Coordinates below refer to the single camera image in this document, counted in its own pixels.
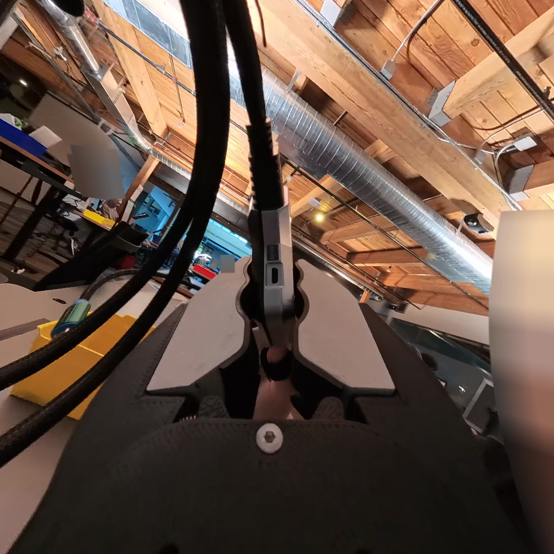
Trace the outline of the yellow plastic bin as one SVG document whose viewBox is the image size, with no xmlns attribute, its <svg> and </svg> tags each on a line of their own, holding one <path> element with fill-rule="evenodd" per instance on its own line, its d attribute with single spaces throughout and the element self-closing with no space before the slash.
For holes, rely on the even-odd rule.
<svg viewBox="0 0 554 554">
<path fill-rule="evenodd" d="M 47 404 L 100 361 L 135 321 L 130 315 L 113 315 L 73 350 L 15 384 L 10 395 L 39 406 Z"/>
</svg>

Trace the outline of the person's right hand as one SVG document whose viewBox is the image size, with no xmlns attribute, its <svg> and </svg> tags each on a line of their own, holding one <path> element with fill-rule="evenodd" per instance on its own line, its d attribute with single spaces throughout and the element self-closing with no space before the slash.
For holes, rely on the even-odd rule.
<svg viewBox="0 0 554 554">
<path fill-rule="evenodd" d="M 271 380 L 263 366 L 259 368 L 260 384 L 254 409 L 254 420 L 303 419 L 291 402 L 296 394 L 289 377 Z"/>
</svg>

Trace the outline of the black HDMI switch box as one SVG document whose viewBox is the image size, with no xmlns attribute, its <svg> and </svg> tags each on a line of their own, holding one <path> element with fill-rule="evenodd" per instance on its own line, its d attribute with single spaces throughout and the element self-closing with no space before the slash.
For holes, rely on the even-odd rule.
<svg viewBox="0 0 554 554">
<path fill-rule="evenodd" d="M 288 187 L 282 191 L 284 204 L 276 209 L 260 210 L 251 199 L 249 271 L 254 319 L 262 324 L 270 345 L 289 349 L 295 324 L 294 259 Z"/>
</svg>

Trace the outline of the wooden work table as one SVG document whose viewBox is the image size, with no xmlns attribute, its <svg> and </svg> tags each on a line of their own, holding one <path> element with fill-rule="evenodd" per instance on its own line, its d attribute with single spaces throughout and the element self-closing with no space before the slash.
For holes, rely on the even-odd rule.
<svg viewBox="0 0 554 554">
<path fill-rule="evenodd" d="M 68 194 L 77 199 L 82 197 L 81 194 L 66 186 L 66 182 L 73 182 L 69 176 L 4 137 L 1 137 L 1 160 L 49 186 L 43 199 L 36 205 L 1 255 L 4 261 L 16 265 L 19 253 L 31 239 L 40 221 L 46 216 L 48 208 L 59 206 L 61 200 Z"/>
</svg>

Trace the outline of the thin silver ventilation duct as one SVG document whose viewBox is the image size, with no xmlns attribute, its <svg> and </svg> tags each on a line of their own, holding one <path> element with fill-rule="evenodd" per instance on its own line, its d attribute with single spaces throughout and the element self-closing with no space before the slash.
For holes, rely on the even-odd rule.
<svg viewBox="0 0 554 554">
<path fill-rule="evenodd" d="M 73 48 L 79 59 L 82 73 L 109 113 L 143 152 L 152 155 L 152 146 L 139 131 L 135 115 L 125 98 L 122 88 L 117 84 L 111 70 L 97 62 L 77 19 L 67 14 L 53 1 L 38 1 L 38 3 L 52 17 Z"/>
</svg>

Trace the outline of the blue storage crate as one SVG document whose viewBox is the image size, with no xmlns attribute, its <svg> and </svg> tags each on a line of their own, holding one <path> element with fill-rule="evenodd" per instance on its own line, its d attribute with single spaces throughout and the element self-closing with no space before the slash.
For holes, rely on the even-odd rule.
<svg viewBox="0 0 554 554">
<path fill-rule="evenodd" d="M 47 152 L 47 147 L 26 135 L 21 129 L 1 119 L 1 137 L 20 147 L 25 152 L 40 158 Z"/>
</svg>

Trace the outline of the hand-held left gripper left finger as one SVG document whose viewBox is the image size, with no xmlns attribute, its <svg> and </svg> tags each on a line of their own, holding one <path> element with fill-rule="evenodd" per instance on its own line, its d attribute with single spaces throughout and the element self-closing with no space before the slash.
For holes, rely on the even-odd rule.
<svg viewBox="0 0 554 554">
<path fill-rule="evenodd" d="M 252 418 L 260 371 L 250 320 L 240 306 L 250 256 L 220 273 L 187 304 L 146 388 L 154 396 L 182 396 L 199 405 L 222 399 L 232 418 Z"/>
</svg>

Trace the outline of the wide silver ventilation duct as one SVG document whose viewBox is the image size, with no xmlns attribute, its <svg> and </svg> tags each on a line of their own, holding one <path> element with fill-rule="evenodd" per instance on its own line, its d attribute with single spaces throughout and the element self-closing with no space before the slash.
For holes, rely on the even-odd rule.
<svg viewBox="0 0 554 554">
<path fill-rule="evenodd" d="M 433 255 L 433 268 L 455 282 L 466 282 L 490 294 L 493 260 L 436 210 L 364 152 L 272 74 L 258 65 L 246 74 L 230 63 L 231 99 L 247 110 L 252 153 L 251 171 L 256 199 L 280 197 L 270 179 L 279 162 L 273 154 L 272 133 L 289 134 L 305 156 L 364 204 L 388 219 Z"/>
</svg>

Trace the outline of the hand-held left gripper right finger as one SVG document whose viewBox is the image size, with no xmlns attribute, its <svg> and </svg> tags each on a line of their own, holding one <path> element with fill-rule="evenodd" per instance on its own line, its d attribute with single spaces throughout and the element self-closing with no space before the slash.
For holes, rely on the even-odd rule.
<svg viewBox="0 0 554 554">
<path fill-rule="evenodd" d="M 360 303 L 308 261 L 299 260 L 296 268 L 302 311 L 293 333 L 295 409 L 312 418 L 326 398 L 347 413 L 361 398 L 393 398 L 396 386 Z"/>
</svg>

